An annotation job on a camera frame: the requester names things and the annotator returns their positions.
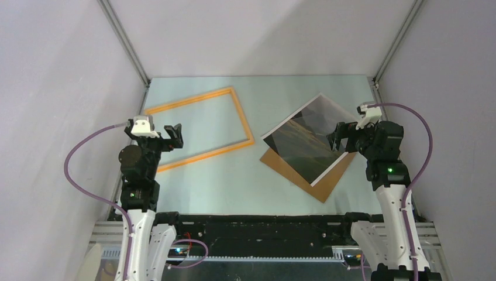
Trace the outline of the landscape photo print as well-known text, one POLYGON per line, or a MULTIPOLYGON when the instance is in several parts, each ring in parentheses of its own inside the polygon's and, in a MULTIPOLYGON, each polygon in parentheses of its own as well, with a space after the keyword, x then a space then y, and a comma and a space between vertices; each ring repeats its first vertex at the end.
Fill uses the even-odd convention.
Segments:
POLYGON ((356 117, 322 93, 262 136, 263 141, 311 186, 317 184, 347 155, 344 145, 328 141, 339 122, 356 117))

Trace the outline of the orange wooden picture frame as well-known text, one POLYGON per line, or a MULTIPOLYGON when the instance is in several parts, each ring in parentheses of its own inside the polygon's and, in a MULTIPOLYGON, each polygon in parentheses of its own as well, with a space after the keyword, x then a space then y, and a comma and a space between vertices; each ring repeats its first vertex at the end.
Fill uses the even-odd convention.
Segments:
POLYGON ((182 124, 184 146, 161 157, 159 172, 254 144, 254 136, 233 87, 148 107, 156 129, 182 124))

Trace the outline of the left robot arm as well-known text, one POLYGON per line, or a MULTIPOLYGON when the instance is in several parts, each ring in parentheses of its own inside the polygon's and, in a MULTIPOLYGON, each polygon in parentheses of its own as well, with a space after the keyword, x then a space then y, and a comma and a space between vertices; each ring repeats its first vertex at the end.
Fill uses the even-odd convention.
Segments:
POLYGON ((134 136, 133 124, 125 128, 136 143, 119 152, 122 173, 120 195, 123 216, 123 241, 115 280, 145 280, 150 234, 156 216, 160 185, 156 182, 161 154, 181 149, 184 145, 182 125, 165 125, 169 135, 134 136))

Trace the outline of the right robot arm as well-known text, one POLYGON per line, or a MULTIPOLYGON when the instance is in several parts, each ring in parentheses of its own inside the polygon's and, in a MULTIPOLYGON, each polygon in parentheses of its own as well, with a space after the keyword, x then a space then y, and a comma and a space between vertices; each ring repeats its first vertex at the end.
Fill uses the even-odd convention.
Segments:
POLYGON ((391 121, 363 128, 357 122, 339 122, 328 135, 333 148, 345 139, 345 152, 358 152, 366 159, 366 178, 380 203, 387 239, 378 236, 370 221, 343 225, 340 237, 346 244, 358 243, 371 280, 442 280, 440 273, 431 270, 416 230, 409 171, 399 159, 403 137, 403 127, 391 121))

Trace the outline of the brown backing board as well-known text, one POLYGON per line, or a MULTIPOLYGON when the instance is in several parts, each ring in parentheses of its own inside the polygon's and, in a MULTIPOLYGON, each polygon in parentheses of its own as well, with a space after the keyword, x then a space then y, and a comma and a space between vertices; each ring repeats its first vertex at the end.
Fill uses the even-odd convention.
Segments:
POLYGON ((339 160, 316 183, 308 183, 302 175, 270 148, 260 158, 260 161, 318 201, 325 203, 355 156, 356 153, 342 154, 339 160))

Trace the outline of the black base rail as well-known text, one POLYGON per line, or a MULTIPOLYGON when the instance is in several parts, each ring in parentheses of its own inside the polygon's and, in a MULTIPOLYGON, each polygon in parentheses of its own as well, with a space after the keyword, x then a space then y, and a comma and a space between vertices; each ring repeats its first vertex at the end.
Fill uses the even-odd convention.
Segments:
POLYGON ((151 242, 163 237, 159 225, 175 229, 171 257, 199 259, 331 259, 339 246, 356 246, 356 221, 382 223, 382 215, 192 215, 158 213, 151 242))

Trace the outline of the left aluminium corner post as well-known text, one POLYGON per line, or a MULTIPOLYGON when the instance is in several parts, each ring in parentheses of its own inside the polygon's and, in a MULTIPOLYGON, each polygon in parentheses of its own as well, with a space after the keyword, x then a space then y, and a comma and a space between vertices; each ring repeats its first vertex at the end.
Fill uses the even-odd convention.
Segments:
POLYGON ((142 62, 140 61, 139 56, 135 48, 133 47, 132 42, 129 39, 129 36, 127 35, 125 28, 123 27, 118 14, 114 10, 111 2, 109 0, 97 0, 97 2, 99 3, 105 17, 107 18, 114 34, 116 35, 117 40, 121 44, 135 72, 137 73, 143 85, 145 87, 148 87, 150 85, 150 78, 146 74, 142 62))

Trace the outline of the aluminium corner post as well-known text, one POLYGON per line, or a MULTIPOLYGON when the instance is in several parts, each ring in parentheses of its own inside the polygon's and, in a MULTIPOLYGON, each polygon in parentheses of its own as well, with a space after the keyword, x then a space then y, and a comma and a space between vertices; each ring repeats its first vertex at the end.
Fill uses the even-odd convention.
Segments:
POLYGON ((127 35, 125 28, 123 27, 118 14, 114 10, 111 2, 109 0, 97 0, 97 2, 99 3, 105 17, 107 18, 114 34, 116 35, 117 40, 121 44, 135 72, 137 73, 143 85, 145 87, 148 87, 150 85, 150 78, 146 74, 142 62, 140 61, 139 56, 135 48, 133 47, 132 42, 129 39, 129 36, 127 35))
POLYGON ((373 77, 373 81, 375 84, 379 83, 380 80, 382 79, 384 73, 388 68, 389 63, 391 62, 392 58, 398 51, 401 43, 404 41, 405 37, 407 36, 407 33, 409 32, 411 26, 414 24, 415 20, 417 19, 419 13, 421 12, 425 4, 426 4, 426 0, 413 1, 413 4, 411 5, 405 19, 402 21, 398 32, 396 33, 389 49, 387 50, 381 64, 379 65, 378 70, 376 71, 373 77))

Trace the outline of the aluminium frame front rail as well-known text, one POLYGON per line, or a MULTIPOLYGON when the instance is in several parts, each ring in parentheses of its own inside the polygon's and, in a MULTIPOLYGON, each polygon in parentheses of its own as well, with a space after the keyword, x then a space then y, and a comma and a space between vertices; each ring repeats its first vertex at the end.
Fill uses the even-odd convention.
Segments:
MULTIPOLYGON (((256 217, 243 222, 235 217, 186 215, 181 220, 175 225, 177 238, 190 234, 205 243, 206 261, 342 262, 361 252, 345 230, 351 223, 336 216, 256 217)), ((434 224, 417 222, 416 227, 431 270, 442 280, 453 280, 434 224)), ((102 258, 118 260, 122 232, 120 221, 97 222, 87 251, 101 244, 102 258)))

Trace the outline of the right aluminium corner post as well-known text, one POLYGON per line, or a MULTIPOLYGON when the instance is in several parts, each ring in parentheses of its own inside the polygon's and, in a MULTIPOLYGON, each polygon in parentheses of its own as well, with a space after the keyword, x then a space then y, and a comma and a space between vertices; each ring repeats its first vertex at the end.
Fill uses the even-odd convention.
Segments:
POLYGON ((379 65, 378 70, 376 71, 373 77, 373 81, 375 84, 379 83, 380 80, 382 79, 384 73, 388 68, 389 63, 391 62, 392 58, 398 51, 401 43, 404 41, 405 37, 407 36, 407 33, 409 32, 411 26, 414 24, 415 20, 417 19, 419 13, 421 12, 425 4, 426 4, 426 0, 413 1, 413 4, 411 5, 405 19, 402 21, 398 32, 396 33, 389 49, 387 50, 381 64, 379 65))

